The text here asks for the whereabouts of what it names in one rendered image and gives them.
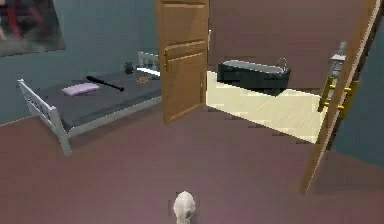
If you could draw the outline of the brown wooden room door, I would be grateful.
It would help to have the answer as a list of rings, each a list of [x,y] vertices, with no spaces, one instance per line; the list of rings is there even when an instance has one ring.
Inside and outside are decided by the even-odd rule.
[[[169,124],[206,103],[209,0],[155,0],[155,6],[163,121]]]
[[[368,56],[370,44],[374,40],[383,14],[384,0],[365,0],[355,31],[347,44],[346,58],[342,70],[338,76],[329,105],[325,107],[327,112],[300,184],[300,193],[302,195],[308,192],[322,158],[331,145],[331,137],[338,129],[336,123],[338,120],[342,120],[339,117],[337,107],[342,105],[345,99],[344,89],[349,87],[353,81],[357,81],[354,79],[356,79],[362,69],[364,60]]]

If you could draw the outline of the black bathtub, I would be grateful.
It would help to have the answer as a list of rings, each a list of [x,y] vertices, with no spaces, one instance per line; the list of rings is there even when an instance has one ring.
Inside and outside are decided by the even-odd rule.
[[[217,67],[220,83],[278,96],[288,87],[291,70],[287,67],[230,60]]]

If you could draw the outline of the black baseball bat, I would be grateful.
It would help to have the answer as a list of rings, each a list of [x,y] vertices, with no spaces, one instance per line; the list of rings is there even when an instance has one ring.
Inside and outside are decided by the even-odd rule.
[[[110,83],[105,82],[104,80],[98,79],[98,78],[96,78],[94,76],[86,76],[86,79],[91,81],[91,82],[95,82],[95,83],[98,83],[98,84],[109,86],[109,87],[117,89],[117,90],[119,90],[121,92],[123,92],[125,90],[123,87],[118,87],[116,85],[110,84]]]

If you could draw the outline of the white rounded object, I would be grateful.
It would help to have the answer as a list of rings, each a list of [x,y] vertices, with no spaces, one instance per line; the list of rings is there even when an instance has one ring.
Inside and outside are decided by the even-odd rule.
[[[195,209],[196,203],[192,194],[187,191],[179,193],[173,204],[176,224],[190,224]]]

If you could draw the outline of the pale purple book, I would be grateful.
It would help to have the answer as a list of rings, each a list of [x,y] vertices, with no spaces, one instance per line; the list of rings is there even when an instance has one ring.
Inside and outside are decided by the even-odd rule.
[[[82,83],[63,88],[62,91],[69,96],[76,96],[83,93],[88,93],[99,89],[99,86],[94,83]]]

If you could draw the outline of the grey white bathroom fixture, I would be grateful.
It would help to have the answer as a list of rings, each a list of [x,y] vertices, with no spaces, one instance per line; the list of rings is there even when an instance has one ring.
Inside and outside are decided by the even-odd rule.
[[[330,58],[331,66],[329,72],[329,78],[331,80],[331,87],[328,93],[327,100],[330,101],[334,92],[334,86],[337,83],[338,76],[342,70],[343,63],[345,61],[346,42],[341,42],[337,52]]]

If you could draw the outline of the white frame bed grey mattress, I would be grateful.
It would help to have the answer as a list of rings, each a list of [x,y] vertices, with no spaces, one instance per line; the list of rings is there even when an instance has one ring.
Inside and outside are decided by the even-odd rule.
[[[30,113],[40,119],[57,136],[63,153],[72,153],[69,139],[109,124],[135,112],[161,102],[159,60],[154,54],[139,52],[138,66],[132,74],[116,72],[98,76],[123,92],[106,85],[80,79],[46,89],[32,89],[25,80],[18,86]],[[147,83],[138,83],[139,77],[147,77]],[[76,96],[65,94],[62,89],[82,83],[94,83],[99,89]]]

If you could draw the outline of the dark framed wall picture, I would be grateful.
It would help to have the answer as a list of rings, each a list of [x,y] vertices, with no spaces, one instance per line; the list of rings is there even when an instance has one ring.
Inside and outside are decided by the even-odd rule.
[[[0,57],[64,49],[54,0],[0,0]]]

